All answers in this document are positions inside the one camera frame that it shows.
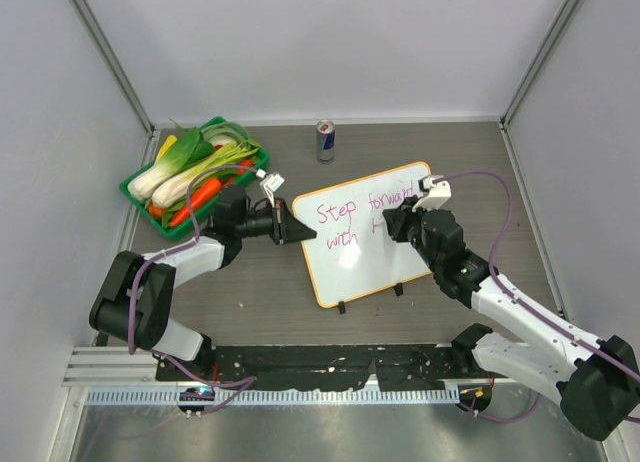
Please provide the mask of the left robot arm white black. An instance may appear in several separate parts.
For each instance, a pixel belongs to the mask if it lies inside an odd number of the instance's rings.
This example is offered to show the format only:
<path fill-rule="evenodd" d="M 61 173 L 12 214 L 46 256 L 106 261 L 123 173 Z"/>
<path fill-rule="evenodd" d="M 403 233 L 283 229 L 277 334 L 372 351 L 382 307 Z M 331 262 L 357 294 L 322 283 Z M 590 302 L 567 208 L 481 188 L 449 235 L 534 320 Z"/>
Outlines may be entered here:
<path fill-rule="evenodd" d="M 211 338 L 170 317 L 174 289 L 228 266 L 245 238 L 267 236 L 275 244 L 312 240 L 317 232 L 298 220 L 281 198 L 250 203 L 241 186 L 222 190 L 198 238 L 152 254 L 116 255 L 89 313 L 101 334 L 178 362 L 190 380 L 214 368 Z"/>

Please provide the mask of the whiteboard with orange frame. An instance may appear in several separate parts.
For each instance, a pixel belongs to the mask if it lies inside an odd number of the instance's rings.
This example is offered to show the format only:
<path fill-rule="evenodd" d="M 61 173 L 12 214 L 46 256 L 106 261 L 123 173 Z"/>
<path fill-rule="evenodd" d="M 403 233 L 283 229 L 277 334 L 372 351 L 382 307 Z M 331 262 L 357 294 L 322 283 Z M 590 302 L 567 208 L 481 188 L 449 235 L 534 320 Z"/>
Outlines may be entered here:
<path fill-rule="evenodd" d="M 388 235 L 382 211 L 417 195 L 431 173 L 419 161 L 296 197 L 293 215 L 316 232 L 302 243 L 314 295 L 322 308 L 426 276 L 407 243 Z"/>

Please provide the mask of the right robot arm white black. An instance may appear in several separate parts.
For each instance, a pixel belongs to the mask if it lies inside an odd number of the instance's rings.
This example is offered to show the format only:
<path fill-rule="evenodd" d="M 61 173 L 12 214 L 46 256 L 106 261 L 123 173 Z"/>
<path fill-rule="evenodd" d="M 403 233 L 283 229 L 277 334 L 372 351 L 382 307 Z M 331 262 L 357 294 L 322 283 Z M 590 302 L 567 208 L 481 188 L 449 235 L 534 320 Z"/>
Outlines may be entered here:
<path fill-rule="evenodd" d="M 558 405 L 596 441 L 606 440 L 638 407 L 639 367 L 628 342 L 584 331 L 519 291 L 467 248 L 450 211 L 415 209 L 406 200 L 383 217 L 390 238 L 411 245 L 445 295 L 519 339 L 509 341 L 481 324 L 467 328 L 453 342 L 457 373 L 472 377 L 483 370 L 511 378 Z"/>

